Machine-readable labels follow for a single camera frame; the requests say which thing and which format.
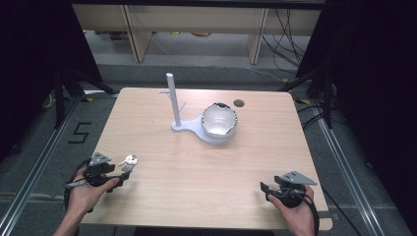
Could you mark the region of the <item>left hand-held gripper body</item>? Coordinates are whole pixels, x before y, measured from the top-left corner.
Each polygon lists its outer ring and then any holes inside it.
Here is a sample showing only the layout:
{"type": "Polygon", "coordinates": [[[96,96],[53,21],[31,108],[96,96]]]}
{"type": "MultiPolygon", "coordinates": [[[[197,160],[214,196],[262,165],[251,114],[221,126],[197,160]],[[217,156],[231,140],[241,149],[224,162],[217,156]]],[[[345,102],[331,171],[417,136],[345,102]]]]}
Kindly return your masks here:
{"type": "Polygon", "coordinates": [[[73,189],[89,183],[91,186],[98,187],[110,180],[107,176],[107,166],[109,165],[110,157],[107,157],[99,152],[96,152],[92,157],[85,159],[75,170],[74,177],[76,177],[78,171],[84,167],[86,170],[83,174],[83,178],[75,181],[71,181],[64,184],[65,189],[73,189]]]}

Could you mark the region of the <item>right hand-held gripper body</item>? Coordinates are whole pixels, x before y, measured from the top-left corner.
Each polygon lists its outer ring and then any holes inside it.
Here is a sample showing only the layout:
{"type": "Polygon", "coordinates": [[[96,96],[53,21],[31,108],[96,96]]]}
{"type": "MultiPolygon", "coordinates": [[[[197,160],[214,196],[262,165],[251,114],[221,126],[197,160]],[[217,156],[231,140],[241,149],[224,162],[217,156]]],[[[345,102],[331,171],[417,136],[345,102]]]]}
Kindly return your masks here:
{"type": "Polygon", "coordinates": [[[306,193],[306,185],[318,185],[316,181],[297,171],[275,176],[274,182],[279,186],[279,189],[273,194],[289,208],[297,207],[302,203],[306,193]]]}

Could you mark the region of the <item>silver white jewellery piece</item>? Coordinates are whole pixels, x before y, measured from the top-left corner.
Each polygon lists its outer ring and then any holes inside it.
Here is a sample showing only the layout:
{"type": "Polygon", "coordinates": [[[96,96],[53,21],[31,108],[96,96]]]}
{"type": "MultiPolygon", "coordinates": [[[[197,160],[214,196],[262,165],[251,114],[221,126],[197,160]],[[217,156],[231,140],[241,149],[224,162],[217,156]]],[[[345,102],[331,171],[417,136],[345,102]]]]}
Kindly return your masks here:
{"type": "Polygon", "coordinates": [[[137,165],[138,159],[135,155],[128,155],[123,161],[119,163],[119,167],[124,173],[130,173],[137,165]]]}

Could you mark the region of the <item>person's right hand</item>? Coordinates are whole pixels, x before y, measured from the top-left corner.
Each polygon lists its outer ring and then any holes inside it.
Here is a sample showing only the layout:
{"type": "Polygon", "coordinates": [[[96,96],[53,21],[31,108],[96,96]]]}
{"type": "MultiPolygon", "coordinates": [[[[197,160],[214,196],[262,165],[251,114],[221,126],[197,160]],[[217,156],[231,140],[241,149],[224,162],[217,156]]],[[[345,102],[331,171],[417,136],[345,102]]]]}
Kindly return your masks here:
{"type": "Polygon", "coordinates": [[[279,199],[271,202],[281,212],[289,231],[294,236],[316,236],[316,223],[311,210],[314,191],[308,185],[305,188],[304,201],[298,207],[288,208],[279,199]]]}

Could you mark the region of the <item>person's left hand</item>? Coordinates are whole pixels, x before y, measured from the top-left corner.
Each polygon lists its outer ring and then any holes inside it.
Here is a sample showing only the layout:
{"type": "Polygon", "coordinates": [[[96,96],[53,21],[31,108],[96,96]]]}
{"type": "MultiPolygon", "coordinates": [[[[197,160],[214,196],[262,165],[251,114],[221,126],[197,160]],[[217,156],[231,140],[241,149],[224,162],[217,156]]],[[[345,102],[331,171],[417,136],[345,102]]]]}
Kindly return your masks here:
{"type": "Polygon", "coordinates": [[[70,193],[67,213],[72,215],[85,215],[89,210],[94,208],[101,196],[115,187],[118,182],[118,178],[112,178],[98,187],[94,187],[90,183],[75,187],[70,193]]]}

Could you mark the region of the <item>silver shell-shaped bowl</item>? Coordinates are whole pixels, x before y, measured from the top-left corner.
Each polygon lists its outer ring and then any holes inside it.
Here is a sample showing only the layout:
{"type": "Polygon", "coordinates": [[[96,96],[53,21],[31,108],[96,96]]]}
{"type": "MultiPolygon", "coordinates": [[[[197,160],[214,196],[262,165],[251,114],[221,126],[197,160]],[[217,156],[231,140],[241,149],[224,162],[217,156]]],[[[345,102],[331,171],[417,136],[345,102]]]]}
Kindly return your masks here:
{"type": "Polygon", "coordinates": [[[231,138],[237,128],[236,112],[227,104],[215,102],[202,114],[202,126],[205,133],[215,139],[231,138]]]}

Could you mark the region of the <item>white jewellery tree stand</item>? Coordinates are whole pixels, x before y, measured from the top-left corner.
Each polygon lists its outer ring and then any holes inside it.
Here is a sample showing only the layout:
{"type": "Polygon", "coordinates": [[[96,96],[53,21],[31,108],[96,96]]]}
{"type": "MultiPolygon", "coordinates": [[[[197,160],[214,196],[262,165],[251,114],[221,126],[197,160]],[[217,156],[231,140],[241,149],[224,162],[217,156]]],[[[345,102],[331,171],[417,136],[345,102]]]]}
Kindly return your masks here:
{"type": "Polygon", "coordinates": [[[171,129],[174,132],[180,133],[180,132],[189,132],[196,135],[201,141],[210,144],[210,145],[216,145],[221,146],[229,141],[232,140],[232,138],[235,136],[235,134],[229,138],[229,139],[215,139],[210,136],[208,136],[202,126],[202,114],[199,114],[196,118],[192,120],[184,120],[180,116],[180,111],[185,107],[186,103],[179,105],[177,94],[176,94],[176,87],[175,87],[175,80],[172,73],[166,73],[165,74],[168,89],[161,90],[160,93],[165,93],[168,98],[171,101],[172,105],[172,111],[173,111],[173,117],[174,120],[171,123],[171,129]]]}

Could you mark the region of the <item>black metal stand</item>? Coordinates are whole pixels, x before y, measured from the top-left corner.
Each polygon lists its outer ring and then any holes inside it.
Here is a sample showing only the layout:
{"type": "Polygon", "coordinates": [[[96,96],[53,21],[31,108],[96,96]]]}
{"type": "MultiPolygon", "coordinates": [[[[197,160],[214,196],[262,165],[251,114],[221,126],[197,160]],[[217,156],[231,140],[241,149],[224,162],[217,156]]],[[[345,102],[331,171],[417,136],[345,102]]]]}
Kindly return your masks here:
{"type": "Polygon", "coordinates": [[[105,85],[101,77],[95,79],[80,70],[66,65],[58,65],[53,79],[56,99],[56,128],[64,122],[65,118],[64,90],[66,90],[71,97],[82,97],[86,94],[80,85],[80,81],[87,82],[108,94],[117,93],[116,89],[105,85]]]}
{"type": "Polygon", "coordinates": [[[324,96],[324,120],[328,128],[332,128],[330,112],[331,112],[331,77],[330,72],[325,66],[318,66],[305,75],[298,77],[294,82],[280,88],[279,91],[290,91],[303,83],[310,81],[311,84],[307,89],[307,95],[310,98],[318,98],[320,94],[324,96]]]}

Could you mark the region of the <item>black curtain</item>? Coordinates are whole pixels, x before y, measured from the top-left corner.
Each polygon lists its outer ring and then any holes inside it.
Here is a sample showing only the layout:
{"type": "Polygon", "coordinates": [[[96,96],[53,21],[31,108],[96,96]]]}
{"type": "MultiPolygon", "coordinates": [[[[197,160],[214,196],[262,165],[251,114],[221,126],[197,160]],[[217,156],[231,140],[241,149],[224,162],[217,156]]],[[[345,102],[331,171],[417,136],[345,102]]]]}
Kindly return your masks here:
{"type": "Polygon", "coordinates": [[[0,0],[0,161],[70,70],[101,80],[70,0],[0,0]]]}
{"type": "Polygon", "coordinates": [[[320,0],[299,68],[324,67],[368,160],[417,236],[417,0],[320,0]]]}

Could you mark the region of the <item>light wooden desk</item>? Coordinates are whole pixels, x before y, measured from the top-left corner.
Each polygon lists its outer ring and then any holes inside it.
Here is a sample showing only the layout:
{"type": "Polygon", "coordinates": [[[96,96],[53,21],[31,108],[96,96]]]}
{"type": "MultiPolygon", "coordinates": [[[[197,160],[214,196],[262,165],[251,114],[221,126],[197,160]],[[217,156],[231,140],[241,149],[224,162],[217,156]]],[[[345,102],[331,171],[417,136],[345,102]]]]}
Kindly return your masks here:
{"type": "Polygon", "coordinates": [[[134,60],[144,60],[151,35],[164,32],[244,34],[250,63],[258,63],[264,34],[308,36],[313,33],[319,10],[171,7],[75,4],[84,30],[124,31],[134,60]]]}

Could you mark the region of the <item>aluminium floor rail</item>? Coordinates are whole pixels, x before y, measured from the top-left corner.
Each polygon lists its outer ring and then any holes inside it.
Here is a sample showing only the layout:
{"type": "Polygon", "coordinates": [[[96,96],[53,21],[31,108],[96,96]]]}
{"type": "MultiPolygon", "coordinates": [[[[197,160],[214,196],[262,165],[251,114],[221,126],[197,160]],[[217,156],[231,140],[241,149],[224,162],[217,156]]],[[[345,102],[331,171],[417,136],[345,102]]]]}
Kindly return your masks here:
{"type": "Polygon", "coordinates": [[[361,188],[359,181],[353,173],[350,164],[347,161],[344,151],[342,150],[332,128],[328,125],[330,121],[326,121],[324,117],[318,120],[321,130],[327,140],[332,155],[340,169],[341,175],[347,185],[352,199],[357,206],[364,223],[371,236],[386,236],[385,231],[380,224],[377,215],[361,188]]]}
{"type": "Polygon", "coordinates": [[[22,152],[0,164],[0,236],[50,236],[64,214],[63,183],[87,156],[74,132],[83,103],[68,102],[64,121],[42,115],[22,144],[22,152]]]}

